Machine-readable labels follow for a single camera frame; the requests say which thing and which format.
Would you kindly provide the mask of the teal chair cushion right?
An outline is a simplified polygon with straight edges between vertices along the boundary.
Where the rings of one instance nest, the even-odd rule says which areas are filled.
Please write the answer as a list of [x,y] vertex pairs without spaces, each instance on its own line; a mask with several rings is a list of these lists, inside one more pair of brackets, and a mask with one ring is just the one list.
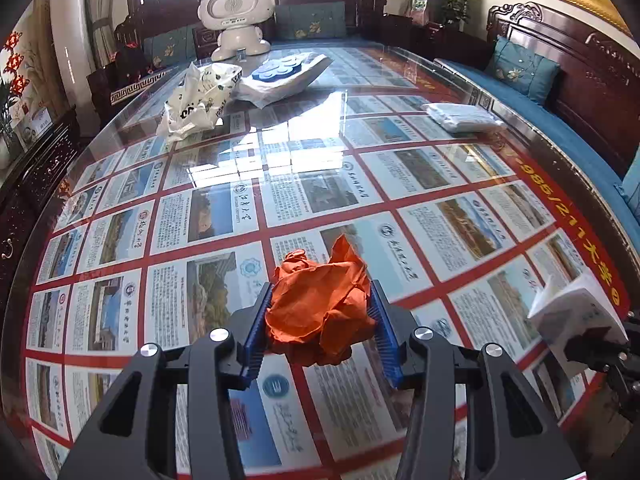
[[336,39],[347,36],[343,1],[278,4],[274,12],[281,40]]

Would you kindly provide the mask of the orange paper ball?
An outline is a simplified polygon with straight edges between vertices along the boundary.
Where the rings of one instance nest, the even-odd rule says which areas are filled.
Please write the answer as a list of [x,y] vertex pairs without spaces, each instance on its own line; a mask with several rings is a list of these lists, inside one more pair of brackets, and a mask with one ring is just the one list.
[[337,365],[352,345],[373,336],[367,314],[371,281],[367,265],[346,236],[337,237],[327,263],[289,252],[273,273],[265,314],[268,350],[294,365]]

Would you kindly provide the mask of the blue floral pillow near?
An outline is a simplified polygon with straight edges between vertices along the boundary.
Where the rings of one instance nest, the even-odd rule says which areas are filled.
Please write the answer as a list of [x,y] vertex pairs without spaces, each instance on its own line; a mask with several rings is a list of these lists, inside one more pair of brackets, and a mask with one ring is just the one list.
[[634,160],[623,178],[622,184],[617,187],[620,196],[637,220],[640,219],[640,146],[637,148]]

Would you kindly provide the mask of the small white blue box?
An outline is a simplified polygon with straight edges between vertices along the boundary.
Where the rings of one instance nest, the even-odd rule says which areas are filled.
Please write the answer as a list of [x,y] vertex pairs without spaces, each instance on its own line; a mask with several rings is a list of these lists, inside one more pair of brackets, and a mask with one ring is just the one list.
[[588,367],[565,353],[574,337],[594,333],[597,340],[611,344],[629,342],[620,317],[589,269],[567,284],[550,275],[544,288],[536,292],[527,318],[568,378]]

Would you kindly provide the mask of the red paper flower decoration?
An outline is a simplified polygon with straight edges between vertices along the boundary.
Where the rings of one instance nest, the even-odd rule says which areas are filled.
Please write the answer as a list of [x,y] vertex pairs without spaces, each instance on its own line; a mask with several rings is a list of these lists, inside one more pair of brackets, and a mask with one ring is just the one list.
[[17,52],[16,47],[23,36],[22,32],[14,30],[6,38],[2,46],[2,51],[8,51],[9,57],[4,66],[3,73],[8,74],[9,78],[9,95],[12,98],[20,98],[25,88],[30,84],[30,80],[20,74],[20,68],[24,62],[24,55]]

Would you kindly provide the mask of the blue floral pillow far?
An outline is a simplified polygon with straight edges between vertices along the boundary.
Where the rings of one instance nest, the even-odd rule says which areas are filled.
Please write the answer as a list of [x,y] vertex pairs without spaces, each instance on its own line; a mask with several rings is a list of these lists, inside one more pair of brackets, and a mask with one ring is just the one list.
[[557,62],[499,36],[485,73],[544,105],[560,71]]

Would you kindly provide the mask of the teal chair cushion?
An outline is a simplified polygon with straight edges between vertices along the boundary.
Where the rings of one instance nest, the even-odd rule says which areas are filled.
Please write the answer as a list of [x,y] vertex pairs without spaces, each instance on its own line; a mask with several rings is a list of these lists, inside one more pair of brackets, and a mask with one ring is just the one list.
[[343,1],[278,4],[274,12],[281,40],[336,39],[347,36]]
[[193,31],[197,28],[196,25],[188,25],[145,38],[143,52],[152,67],[163,70],[193,61],[196,58]]

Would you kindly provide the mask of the dark wood tv cabinet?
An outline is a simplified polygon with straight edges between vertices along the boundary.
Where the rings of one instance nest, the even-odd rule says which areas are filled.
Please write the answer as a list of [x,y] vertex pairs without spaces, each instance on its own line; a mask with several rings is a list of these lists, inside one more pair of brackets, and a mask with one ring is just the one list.
[[1,284],[9,284],[41,211],[80,154],[76,107],[20,157],[1,185]]

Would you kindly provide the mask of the white toy robot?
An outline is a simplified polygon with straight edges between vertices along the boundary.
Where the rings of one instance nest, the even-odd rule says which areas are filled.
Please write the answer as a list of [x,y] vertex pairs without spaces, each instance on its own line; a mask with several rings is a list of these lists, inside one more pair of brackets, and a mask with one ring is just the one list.
[[201,0],[198,18],[206,29],[219,32],[212,61],[230,60],[239,50],[249,56],[269,52],[271,44],[262,38],[259,24],[274,10],[276,0]]

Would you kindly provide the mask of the blue floral pillow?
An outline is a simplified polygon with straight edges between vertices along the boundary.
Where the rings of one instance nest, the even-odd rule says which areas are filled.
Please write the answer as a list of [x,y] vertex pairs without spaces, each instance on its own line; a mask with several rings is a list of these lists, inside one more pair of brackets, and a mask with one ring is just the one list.
[[637,220],[640,219],[640,146],[637,148],[634,160],[623,178],[622,184],[617,187],[620,196]]
[[560,71],[557,62],[499,36],[485,73],[544,105]]

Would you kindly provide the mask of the green potted plant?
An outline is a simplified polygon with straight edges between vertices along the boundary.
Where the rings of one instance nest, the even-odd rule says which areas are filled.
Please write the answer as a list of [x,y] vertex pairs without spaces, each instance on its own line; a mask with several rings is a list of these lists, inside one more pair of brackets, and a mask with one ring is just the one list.
[[469,0],[445,0],[442,4],[442,24],[460,30],[470,19]]

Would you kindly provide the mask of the red university poster mat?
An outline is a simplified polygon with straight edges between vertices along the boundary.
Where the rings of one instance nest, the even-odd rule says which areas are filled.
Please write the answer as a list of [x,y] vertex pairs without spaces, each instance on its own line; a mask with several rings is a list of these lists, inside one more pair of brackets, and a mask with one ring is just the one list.
[[343,266],[452,344],[502,347],[587,458],[618,432],[604,381],[562,369],[529,313],[582,274],[639,309],[639,227],[620,180],[514,91],[398,49],[328,47],[294,98],[231,104],[179,141],[157,126],[174,73],[105,127],[49,194],[6,308],[3,418],[25,474],[56,478],[142,344],[192,344],[300,269]]

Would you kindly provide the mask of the dark wood sofa blue cushion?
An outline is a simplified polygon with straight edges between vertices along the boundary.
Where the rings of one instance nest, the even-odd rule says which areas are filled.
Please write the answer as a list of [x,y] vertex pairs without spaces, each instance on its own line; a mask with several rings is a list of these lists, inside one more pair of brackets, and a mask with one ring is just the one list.
[[[538,99],[490,71],[494,54],[514,50],[555,62]],[[631,244],[639,221],[622,185],[639,147],[639,61],[600,30],[536,2],[492,6],[487,38],[458,40],[436,62],[454,70],[540,130],[588,177],[620,220]]]

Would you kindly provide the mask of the teal chair cushion left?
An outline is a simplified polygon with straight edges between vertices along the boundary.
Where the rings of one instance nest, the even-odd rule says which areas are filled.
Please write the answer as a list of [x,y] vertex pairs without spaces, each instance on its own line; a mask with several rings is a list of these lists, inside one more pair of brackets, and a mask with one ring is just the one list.
[[196,58],[193,31],[197,28],[196,25],[188,25],[145,38],[143,52],[152,67],[163,70],[193,61]]

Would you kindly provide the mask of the dark wood side table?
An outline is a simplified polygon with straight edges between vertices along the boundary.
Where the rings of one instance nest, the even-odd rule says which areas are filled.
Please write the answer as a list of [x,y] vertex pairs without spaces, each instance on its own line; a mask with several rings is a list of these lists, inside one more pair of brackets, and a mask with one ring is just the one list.
[[479,70],[484,70],[494,53],[492,42],[444,25],[416,25],[411,18],[394,14],[382,17],[378,36],[382,44],[404,48],[430,61],[441,58]]

